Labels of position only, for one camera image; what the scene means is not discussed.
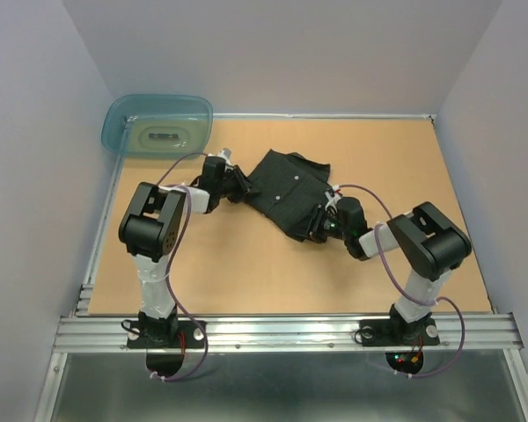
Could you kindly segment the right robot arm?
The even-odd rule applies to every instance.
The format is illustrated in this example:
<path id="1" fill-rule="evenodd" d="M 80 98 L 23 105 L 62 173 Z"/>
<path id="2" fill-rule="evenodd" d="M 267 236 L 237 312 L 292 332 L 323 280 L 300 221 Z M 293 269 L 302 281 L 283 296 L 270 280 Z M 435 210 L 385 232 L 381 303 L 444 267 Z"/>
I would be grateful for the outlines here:
<path id="1" fill-rule="evenodd" d="M 357 199 L 343 198 L 334 207 L 317 205 L 304 232 L 307 240 L 341 240 L 350 256 L 366 261 L 400 250 L 411 272 L 399 287 L 400 298 L 387 318 L 365 320 L 356 332 L 366 347 L 437 346 L 432 308 L 451 272 L 472 253 L 467 235 L 435 205 L 423 202 L 412 211 L 371 228 Z"/>

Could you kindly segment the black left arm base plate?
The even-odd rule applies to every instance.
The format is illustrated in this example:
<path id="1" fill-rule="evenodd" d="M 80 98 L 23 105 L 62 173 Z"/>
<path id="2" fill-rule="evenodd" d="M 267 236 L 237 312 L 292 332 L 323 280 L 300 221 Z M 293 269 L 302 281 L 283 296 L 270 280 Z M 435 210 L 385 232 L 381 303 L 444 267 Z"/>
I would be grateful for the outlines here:
<path id="1" fill-rule="evenodd" d="M 146 349 L 195 349 L 205 347 L 205 337 L 202 330 L 193 322 L 179 320 L 178 333 L 172 339 L 155 340 L 139 330 L 137 321 L 124 319 L 121 327 L 127 333 L 126 347 L 131 350 Z"/>

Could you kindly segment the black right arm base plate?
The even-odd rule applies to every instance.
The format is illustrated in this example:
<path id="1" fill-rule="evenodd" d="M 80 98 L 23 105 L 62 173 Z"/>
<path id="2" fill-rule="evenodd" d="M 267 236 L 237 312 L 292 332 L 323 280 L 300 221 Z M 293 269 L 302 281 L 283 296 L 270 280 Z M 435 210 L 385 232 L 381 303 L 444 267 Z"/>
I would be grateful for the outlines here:
<path id="1" fill-rule="evenodd" d="M 438 346 L 440 338 L 436 322 L 432 318 L 402 323 L 397 319 L 367 319 L 359 323 L 360 342 L 367 347 Z"/>

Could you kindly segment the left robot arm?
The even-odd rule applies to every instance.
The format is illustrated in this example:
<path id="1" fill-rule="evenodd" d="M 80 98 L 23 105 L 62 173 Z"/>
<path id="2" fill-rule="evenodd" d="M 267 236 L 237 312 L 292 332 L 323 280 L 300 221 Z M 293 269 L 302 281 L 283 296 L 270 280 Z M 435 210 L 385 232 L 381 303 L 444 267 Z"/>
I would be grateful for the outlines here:
<path id="1" fill-rule="evenodd" d="M 222 199 L 238 203 L 258 190 L 231 162 L 231 151 L 205 156 L 202 173 L 189 185 L 140 183 L 122 217 L 118 237 L 136 264 L 142 305 L 136 320 L 125 320 L 130 349 L 186 345 L 192 323 L 180 323 L 177 301 L 169 286 L 169 264 L 178 249 L 181 220 L 192 213 L 209 214 Z"/>

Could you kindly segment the black pinstriped long sleeve shirt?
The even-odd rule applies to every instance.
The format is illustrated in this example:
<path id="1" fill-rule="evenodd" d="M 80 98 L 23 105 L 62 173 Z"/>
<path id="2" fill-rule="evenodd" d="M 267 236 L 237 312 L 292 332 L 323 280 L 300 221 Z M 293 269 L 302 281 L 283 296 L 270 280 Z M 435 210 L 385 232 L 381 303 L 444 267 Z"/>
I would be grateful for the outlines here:
<path id="1" fill-rule="evenodd" d="M 286 236 L 303 242 L 313 210 L 326 201 L 330 172 L 330 164 L 271 149 L 248 176 L 256 194 L 245 198 L 245 203 Z"/>

